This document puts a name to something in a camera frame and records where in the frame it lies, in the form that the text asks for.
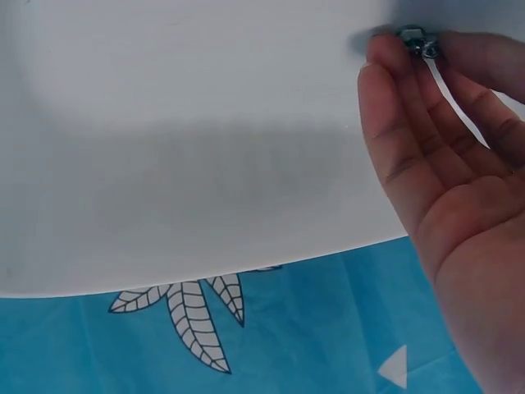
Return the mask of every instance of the leaf print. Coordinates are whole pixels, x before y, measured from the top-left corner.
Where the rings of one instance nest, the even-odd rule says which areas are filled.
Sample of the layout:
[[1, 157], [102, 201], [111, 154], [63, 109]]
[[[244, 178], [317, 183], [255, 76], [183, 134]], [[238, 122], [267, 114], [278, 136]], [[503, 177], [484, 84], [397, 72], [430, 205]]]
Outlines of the leaf print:
[[158, 302], [168, 291], [171, 285], [142, 287], [140, 289], [121, 291], [109, 311], [114, 314], [135, 312], [148, 308]]
[[233, 314], [233, 317], [241, 327], [244, 327], [244, 305], [243, 292], [240, 286], [239, 275], [232, 273], [220, 277], [209, 277], [206, 279], [221, 301]]
[[281, 269], [282, 265], [274, 265], [273, 267], [265, 267], [260, 269], [254, 269], [253, 271], [250, 271], [251, 273], [265, 273], [267, 271], [275, 271], [276, 269]]
[[175, 330], [188, 350], [209, 367], [231, 373], [200, 283], [191, 281], [171, 285], [167, 305]]

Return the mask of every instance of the white plate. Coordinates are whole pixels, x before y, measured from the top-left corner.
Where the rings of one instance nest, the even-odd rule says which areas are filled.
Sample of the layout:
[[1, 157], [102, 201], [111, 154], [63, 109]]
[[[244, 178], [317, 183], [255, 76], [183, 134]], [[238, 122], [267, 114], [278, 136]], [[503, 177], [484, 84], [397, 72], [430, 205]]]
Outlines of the white plate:
[[0, 295], [184, 281], [402, 236], [359, 127], [370, 30], [525, 39], [524, 11], [523, 0], [1, 2]]

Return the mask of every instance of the patterned cloth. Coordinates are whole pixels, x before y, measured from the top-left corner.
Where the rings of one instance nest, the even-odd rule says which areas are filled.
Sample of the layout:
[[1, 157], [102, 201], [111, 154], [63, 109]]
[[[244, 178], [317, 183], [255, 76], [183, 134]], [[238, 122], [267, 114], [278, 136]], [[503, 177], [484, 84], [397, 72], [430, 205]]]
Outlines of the patterned cloth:
[[407, 239], [0, 314], [3, 394], [481, 392]]

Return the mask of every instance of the palm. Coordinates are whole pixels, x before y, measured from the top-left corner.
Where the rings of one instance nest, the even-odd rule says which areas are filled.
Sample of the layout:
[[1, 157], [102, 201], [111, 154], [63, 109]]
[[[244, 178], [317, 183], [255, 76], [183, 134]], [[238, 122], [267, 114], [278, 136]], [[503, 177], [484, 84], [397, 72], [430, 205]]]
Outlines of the palm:
[[488, 149], [398, 39], [373, 39], [367, 57], [373, 64], [359, 77], [359, 103], [380, 182], [472, 371], [489, 392], [518, 392], [525, 370], [525, 341], [516, 341], [525, 332], [525, 319], [516, 317], [525, 310], [525, 126], [491, 90], [438, 62]]

